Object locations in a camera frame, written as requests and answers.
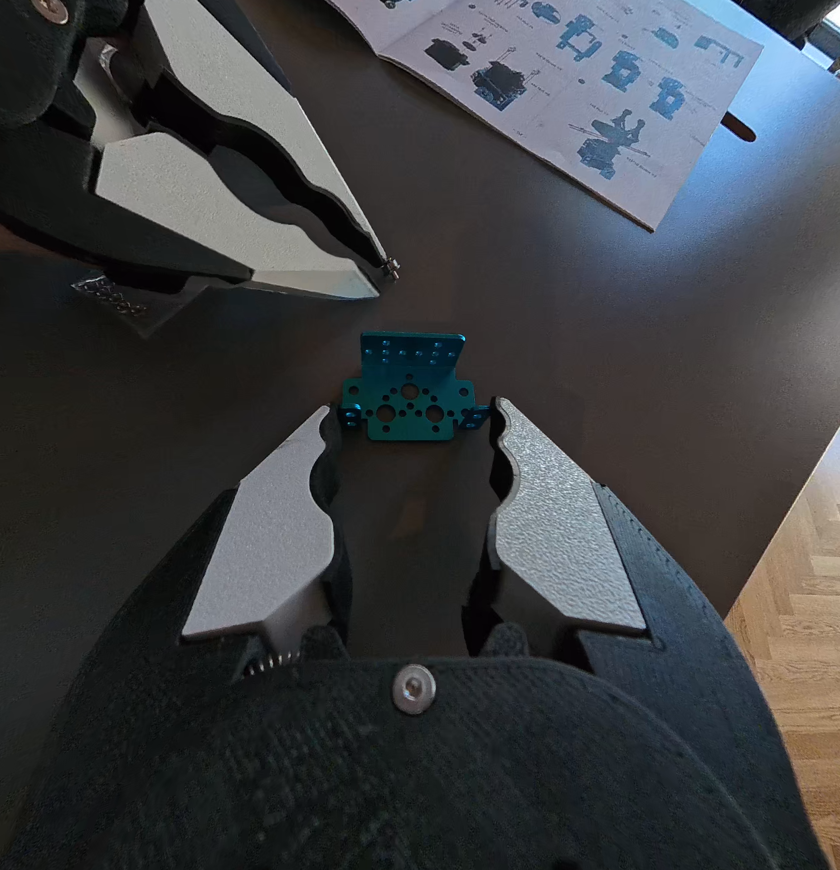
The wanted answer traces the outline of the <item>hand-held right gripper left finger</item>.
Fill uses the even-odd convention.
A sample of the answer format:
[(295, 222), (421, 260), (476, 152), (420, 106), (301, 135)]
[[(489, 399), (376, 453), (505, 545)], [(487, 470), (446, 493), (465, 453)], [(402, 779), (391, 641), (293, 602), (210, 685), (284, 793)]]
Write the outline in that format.
[(316, 625), (347, 641), (352, 575), (330, 508), (338, 414), (321, 406), (237, 487), (182, 637), (255, 633), (286, 657)]

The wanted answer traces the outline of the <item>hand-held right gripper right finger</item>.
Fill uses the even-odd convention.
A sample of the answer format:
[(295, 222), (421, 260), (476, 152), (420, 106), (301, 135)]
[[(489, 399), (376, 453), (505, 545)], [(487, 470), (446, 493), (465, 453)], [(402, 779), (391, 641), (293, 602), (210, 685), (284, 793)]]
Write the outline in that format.
[(647, 625), (598, 487), (514, 403), (491, 406), (491, 514), (481, 562), (462, 608), (470, 655), (504, 622), (522, 627), (529, 650), (559, 658), (588, 629), (641, 638)]

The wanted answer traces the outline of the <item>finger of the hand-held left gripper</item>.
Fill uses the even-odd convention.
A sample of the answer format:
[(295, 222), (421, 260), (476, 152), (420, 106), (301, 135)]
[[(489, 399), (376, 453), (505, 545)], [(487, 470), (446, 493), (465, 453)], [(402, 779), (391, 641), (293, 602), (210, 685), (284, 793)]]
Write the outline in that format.
[(96, 194), (250, 269), (242, 286), (346, 301), (378, 291), (353, 260), (240, 201), (208, 160), (162, 132), (105, 145)]
[(222, 146), (265, 173), (286, 201), (314, 213), (355, 255), (387, 255), (267, 46), (235, 2), (147, 1), (149, 84), (138, 108), (208, 155)]

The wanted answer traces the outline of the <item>blue perforated metal bracket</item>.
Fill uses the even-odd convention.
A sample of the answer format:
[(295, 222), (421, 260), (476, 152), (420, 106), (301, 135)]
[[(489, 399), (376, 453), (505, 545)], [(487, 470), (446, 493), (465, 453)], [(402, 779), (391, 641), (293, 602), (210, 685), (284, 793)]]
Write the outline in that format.
[(365, 424), (375, 441), (449, 441), (479, 430), (490, 407), (456, 376), (464, 344), (458, 333), (362, 332), (360, 376), (342, 386), (342, 426)]

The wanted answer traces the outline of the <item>dark desk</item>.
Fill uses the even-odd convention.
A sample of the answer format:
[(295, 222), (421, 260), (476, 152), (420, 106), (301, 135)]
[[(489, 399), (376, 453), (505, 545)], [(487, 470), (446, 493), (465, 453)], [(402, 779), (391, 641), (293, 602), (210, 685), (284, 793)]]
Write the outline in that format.
[(55, 712), (130, 593), (358, 372), (459, 332), (726, 615), (840, 425), (840, 82), (763, 44), (654, 233), (379, 60), (325, 2), (243, 2), (401, 279), (370, 303), (205, 289), (150, 337), (0, 244), (0, 857)]

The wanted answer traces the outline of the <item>labelled clear bag of nuts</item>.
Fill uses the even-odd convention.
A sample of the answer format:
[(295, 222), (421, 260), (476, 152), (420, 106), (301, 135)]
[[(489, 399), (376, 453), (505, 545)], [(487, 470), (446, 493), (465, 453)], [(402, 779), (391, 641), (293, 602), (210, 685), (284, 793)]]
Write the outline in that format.
[(69, 286), (81, 297), (109, 310), (141, 338), (150, 338), (164, 324), (186, 309), (206, 288), (194, 278), (177, 293), (117, 285), (103, 273), (92, 273)]

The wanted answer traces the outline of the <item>white assembly instruction booklet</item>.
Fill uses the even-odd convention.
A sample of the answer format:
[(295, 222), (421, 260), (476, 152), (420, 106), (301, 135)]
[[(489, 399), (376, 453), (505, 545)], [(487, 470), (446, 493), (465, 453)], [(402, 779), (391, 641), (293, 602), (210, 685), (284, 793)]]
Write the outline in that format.
[(331, 1), (425, 81), (650, 232), (762, 52), (679, 1)]

